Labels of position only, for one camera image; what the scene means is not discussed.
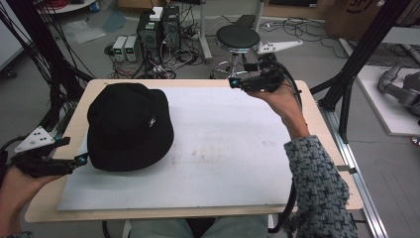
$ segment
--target stool leg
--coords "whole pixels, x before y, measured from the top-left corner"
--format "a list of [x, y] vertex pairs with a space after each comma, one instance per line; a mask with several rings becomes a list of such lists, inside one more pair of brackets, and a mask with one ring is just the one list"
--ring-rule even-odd
[[233, 53], [231, 58], [231, 68], [229, 70], [229, 76], [235, 76], [235, 69], [238, 65], [238, 54]]

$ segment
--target chair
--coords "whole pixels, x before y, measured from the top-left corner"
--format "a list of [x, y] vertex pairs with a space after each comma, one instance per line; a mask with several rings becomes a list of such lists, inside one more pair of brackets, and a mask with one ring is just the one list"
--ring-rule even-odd
[[260, 35], [253, 29], [241, 25], [229, 25], [220, 28], [216, 33], [216, 43], [219, 47], [232, 53], [230, 61], [220, 62], [214, 67], [211, 78], [220, 78], [216, 75], [220, 72], [224, 77], [237, 77], [247, 71], [236, 72], [239, 54], [243, 55], [243, 62], [246, 62], [245, 53], [256, 50], [260, 46]]

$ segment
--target wooden table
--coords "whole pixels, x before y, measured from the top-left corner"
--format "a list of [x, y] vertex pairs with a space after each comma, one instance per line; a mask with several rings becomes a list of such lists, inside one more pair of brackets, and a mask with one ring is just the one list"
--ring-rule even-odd
[[[56, 150], [54, 157], [72, 159], [76, 156], [80, 144], [88, 128], [87, 109], [95, 97], [106, 85], [118, 82], [140, 82], [147, 87], [229, 87], [228, 80], [209, 79], [95, 79], [89, 82], [80, 102], [64, 132], [63, 136], [70, 137], [70, 144]], [[344, 161], [328, 130], [321, 113], [318, 110], [305, 82], [296, 81], [302, 90], [303, 114], [308, 123], [309, 131], [317, 135], [336, 166], [344, 165]], [[363, 201], [359, 191], [348, 172], [340, 172], [350, 188], [348, 210], [361, 210]], [[237, 206], [237, 207], [192, 207], [192, 208], [154, 208], [130, 210], [83, 210], [83, 211], [57, 211], [64, 190], [66, 177], [46, 185], [32, 200], [27, 213], [28, 222], [54, 222], [76, 220], [112, 220], [135, 218], [163, 218], [163, 217], [195, 217], [195, 216], [221, 216], [244, 214], [272, 214], [281, 212], [282, 205], [268, 206]]]

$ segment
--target hand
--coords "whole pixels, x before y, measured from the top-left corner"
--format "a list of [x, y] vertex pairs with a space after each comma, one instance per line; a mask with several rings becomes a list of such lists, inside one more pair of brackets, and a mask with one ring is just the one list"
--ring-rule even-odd
[[47, 183], [61, 176], [32, 178], [12, 167], [4, 176], [0, 188], [0, 236], [20, 232], [19, 215], [29, 202]]
[[254, 91], [248, 94], [265, 101], [281, 117], [291, 139], [310, 135], [293, 89], [287, 80], [274, 92]]

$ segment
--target pants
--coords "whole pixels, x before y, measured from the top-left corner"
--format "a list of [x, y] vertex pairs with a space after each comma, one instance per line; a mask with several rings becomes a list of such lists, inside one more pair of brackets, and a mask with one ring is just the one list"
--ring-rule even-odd
[[[267, 215], [227, 216], [217, 218], [202, 238], [265, 238]], [[130, 238], [193, 238], [185, 219], [132, 220]]]

